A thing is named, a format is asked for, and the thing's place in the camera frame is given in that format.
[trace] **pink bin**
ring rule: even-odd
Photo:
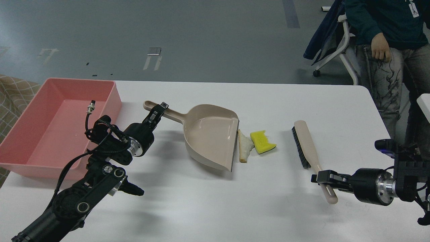
[[[88,126],[103,115],[114,124],[121,99],[114,81],[50,78],[0,144],[0,166],[28,177],[58,179],[73,158],[96,145],[85,136],[85,117],[91,100],[95,110]],[[78,160],[66,179],[86,173],[88,156]]]

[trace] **dark jacket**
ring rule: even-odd
[[[328,43],[335,38],[334,33],[336,32],[336,28],[339,26],[338,17],[345,14],[344,1],[345,0],[335,0],[303,54],[304,58],[312,60],[319,52],[314,64],[329,54],[325,53],[324,56],[321,56]]]
[[[358,31],[356,44],[371,44],[383,33],[388,45],[399,50],[418,49],[428,43],[423,32],[429,28],[430,0],[414,0],[419,16],[414,18],[409,0],[346,0],[348,22]]]

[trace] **patterned jeans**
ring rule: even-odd
[[[372,58],[370,45],[358,45],[356,55],[361,66],[359,85],[366,87],[384,121],[391,138],[399,119],[402,83],[409,90],[408,126],[405,145],[417,143],[424,159],[430,160],[430,124],[416,100],[430,93],[430,45],[416,50],[390,48],[391,61]]]

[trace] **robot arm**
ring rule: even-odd
[[[92,101],[90,104],[88,115],[94,110],[94,103]],[[12,241],[58,242],[70,231],[82,228],[85,218],[107,194],[113,195],[119,190],[132,195],[143,195],[142,189],[128,182],[126,171],[108,160],[112,159],[122,165],[128,165],[133,156],[143,156],[154,142],[152,131],[167,108],[168,105],[165,103],[155,106],[142,123],[133,123],[124,132],[115,125],[111,125],[109,116],[104,115],[99,118],[94,123],[94,127],[86,131],[87,138],[98,146],[66,165],[46,210],[32,224],[13,237]],[[91,156],[88,159],[88,171],[84,178],[57,194],[67,173],[67,167],[71,167],[76,160],[89,154]]]
[[[325,170],[313,175],[311,182],[353,193],[366,203],[388,206],[395,197],[405,202],[416,201],[425,211],[418,223],[430,225],[430,161],[421,158],[416,145],[403,147],[391,139],[377,140],[375,148],[394,159],[393,175],[387,169],[361,168],[353,175]],[[418,183],[425,183],[425,186],[417,189]],[[426,189],[424,202],[418,195],[422,189]]]

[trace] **chair wheel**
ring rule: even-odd
[[[321,76],[321,71],[320,70],[313,71],[313,76],[316,78]]]

